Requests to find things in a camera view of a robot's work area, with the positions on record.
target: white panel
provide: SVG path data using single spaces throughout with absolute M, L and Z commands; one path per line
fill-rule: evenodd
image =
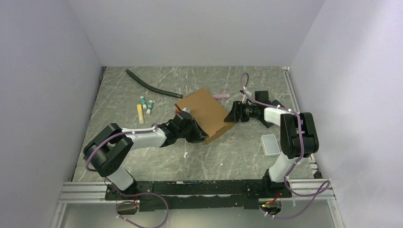
M 0 227 L 49 227 L 101 65 L 64 0 L 1 1 Z
M 346 227 L 403 226 L 403 1 L 327 0 L 291 65 Z
M 69 0 L 104 66 L 289 66 L 324 0 Z

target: gray surface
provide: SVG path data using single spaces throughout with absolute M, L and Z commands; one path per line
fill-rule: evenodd
M 289 66 L 325 0 L 68 0 L 104 66 Z
M 0 227 L 46 228 L 102 68 L 66 1 L 0 4 Z
M 229 99 L 219 100 L 228 111 L 232 107 L 232 101 L 242 99 L 239 95 L 240 75 L 249 72 L 250 91 L 269 90 L 271 99 L 277 98 L 284 106 L 292 106 L 280 67 L 130 68 L 141 79 L 160 89 L 184 95 L 201 87 L 205 87 L 212 95 L 229 93 Z M 145 128 L 154 122 L 163 123 L 173 118 L 174 103 L 179 99 L 147 91 L 128 76 L 125 69 L 106 69 L 84 145 L 109 123 L 115 122 L 126 128 Z M 144 115 L 144 125 L 138 123 L 136 109 L 141 95 L 145 96 L 146 101 L 156 101 L 151 115 Z M 165 148 L 131 151 L 123 165 L 138 181 L 260 179 L 278 156 L 265 156 L 260 140 L 264 134 L 275 134 L 279 140 L 279 127 L 267 129 L 255 119 L 248 123 L 237 123 L 209 145 L 190 144 L 180 139 Z M 85 161 L 81 157 L 78 159 L 73 181 L 103 181 L 97 173 L 85 170 Z M 299 165 L 291 177 L 312 178 L 309 163 Z
M 301 211 L 307 200 L 299 200 L 295 207 L 292 201 L 284 201 L 278 216 L 290 216 Z M 138 212 L 125 215 L 128 219 L 145 227 L 159 225 L 165 217 L 165 210 Z M 114 204 L 68 204 L 62 228 L 132 228 L 133 225 L 116 219 Z M 264 217 L 257 210 L 242 208 L 175 209 L 170 210 L 167 223 L 162 228 L 334 228 L 327 200 L 315 200 L 301 216 L 277 220 Z
M 403 1 L 327 0 L 291 65 L 348 228 L 403 227 L 402 23 Z

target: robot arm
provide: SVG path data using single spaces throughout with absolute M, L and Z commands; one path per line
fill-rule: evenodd
M 304 142 L 304 158 L 309 157 L 319 149 L 319 141 L 315 129 L 315 123 L 311 113 L 300 113 L 302 122 L 302 136 Z M 301 153 L 301 145 L 297 132 L 297 118 L 287 111 L 277 108 L 265 108 L 264 119 L 280 127 L 281 153 L 276 163 L 268 172 L 270 182 L 283 182 L 289 168 L 297 160 Z
M 167 123 L 146 129 L 120 128 L 117 124 L 111 123 L 84 148 L 84 159 L 87 160 L 107 138 L 124 132 L 127 134 L 111 139 L 96 151 L 90 163 L 101 177 L 108 178 L 126 193 L 135 192 L 137 186 L 135 179 L 122 166 L 130 150 L 165 147 L 175 143 L 179 138 L 185 138 L 190 143 L 199 143 L 208 137 L 189 114 L 189 110 L 184 110 Z

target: yellow marker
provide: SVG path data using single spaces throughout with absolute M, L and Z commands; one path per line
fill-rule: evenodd
M 139 114 L 139 123 L 144 124 L 143 108 L 141 104 L 137 105 L 137 113 Z

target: brown cardboard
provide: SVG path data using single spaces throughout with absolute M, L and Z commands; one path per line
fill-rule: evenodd
M 197 124 L 209 135 L 204 140 L 206 144 L 220 137 L 235 124 L 224 122 L 224 118 L 228 115 L 228 112 L 205 88 L 195 91 L 178 101 L 175 105 L 179 110 L 185 107 L 190 108 L 190 114 Z

